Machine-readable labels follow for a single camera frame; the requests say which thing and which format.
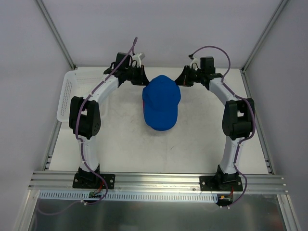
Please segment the blue cap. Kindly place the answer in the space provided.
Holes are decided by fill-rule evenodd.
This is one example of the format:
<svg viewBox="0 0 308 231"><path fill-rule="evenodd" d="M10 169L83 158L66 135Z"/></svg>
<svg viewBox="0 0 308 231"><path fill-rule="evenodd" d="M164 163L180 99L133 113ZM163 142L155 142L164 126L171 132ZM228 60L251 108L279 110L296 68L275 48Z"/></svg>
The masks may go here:
<svg viewBox="0 0 308 231"><path fill-rule="evenodd" d="M153 78L142 90L142 101L145 102L144 121L149 127L167 131L175 126L181 92L174 80L165 75Z"/></svg>

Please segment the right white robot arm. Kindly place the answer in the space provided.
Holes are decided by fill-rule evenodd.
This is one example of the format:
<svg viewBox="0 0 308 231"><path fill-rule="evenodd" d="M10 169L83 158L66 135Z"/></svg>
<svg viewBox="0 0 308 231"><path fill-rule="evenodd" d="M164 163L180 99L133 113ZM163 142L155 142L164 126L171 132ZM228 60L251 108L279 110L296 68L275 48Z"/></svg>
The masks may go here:
<svg viewBox="0 0 308 231"><path fill-rule="evenodd" d="M218 165L215 184L220 190L227 190L239 176L237 160L242 145L255 133L255 104L251 98L238 96L224 81L224 75L216 73L213 57L196 58L189 55L191 63L184 66L175 80L176 84L191 87L202 84L224 105L222 130L226 136L223 158Z"/></svg>

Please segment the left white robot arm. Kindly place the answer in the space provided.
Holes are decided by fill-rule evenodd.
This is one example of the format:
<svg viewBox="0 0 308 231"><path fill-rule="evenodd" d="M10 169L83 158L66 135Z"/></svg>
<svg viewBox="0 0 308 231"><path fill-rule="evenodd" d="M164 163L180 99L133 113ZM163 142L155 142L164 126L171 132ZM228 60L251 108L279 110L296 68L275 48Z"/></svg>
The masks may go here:
<svg viewBox="0 0 308 231"><path fill-rule="evenodd" d="M77 177L82 178L91 188L97 187L101 181L95 144L102 123L100 106L125 81L136 86L149 84L144 65L141 64L144 57L143 52L132 55L119 52L116 60L103 72L102 79L88 95L74 96L71 99L69 127L78 141L81 156Z"/></svg>

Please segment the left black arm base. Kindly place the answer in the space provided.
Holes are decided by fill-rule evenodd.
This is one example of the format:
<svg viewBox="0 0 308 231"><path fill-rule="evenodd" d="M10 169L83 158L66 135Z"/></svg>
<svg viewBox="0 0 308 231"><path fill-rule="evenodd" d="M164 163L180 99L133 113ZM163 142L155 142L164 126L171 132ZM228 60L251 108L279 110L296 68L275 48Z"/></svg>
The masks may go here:
<svg viewBox="0 0 308 231"><path fill-rule="evenodd" d="M105 180L107 188L113 190L115 186L115 174L105 174L100 173L100 176ZM74 175L74 180L72 187L75 189L98 189L102 183L102 180L90 173L89 177L83 177L81 174L76 173Z"/></svg>

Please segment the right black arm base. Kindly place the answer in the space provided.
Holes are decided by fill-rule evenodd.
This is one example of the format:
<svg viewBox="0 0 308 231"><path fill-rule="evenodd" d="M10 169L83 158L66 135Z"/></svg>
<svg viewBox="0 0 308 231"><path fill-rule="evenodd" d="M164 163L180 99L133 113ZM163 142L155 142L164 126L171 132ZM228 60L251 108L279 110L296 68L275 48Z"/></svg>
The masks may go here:
<svg viewBox="0 0 308 231"><path fill-rule="evenodd" d="M215 176L200 176L199 177L200 190L203 192L216 191L216 192L242 192L243 184L240 177L235 181L219 182Z"/></svg>

